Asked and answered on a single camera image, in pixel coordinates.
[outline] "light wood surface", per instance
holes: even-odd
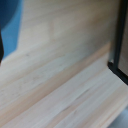
[[[128,76],[128,10],[119,60],[119,69]]]
[[[103,56],[118,6],[25,0],[18,49],[0,68],[0,127],[99,128],[114,120],[128,103],[126,85]]]

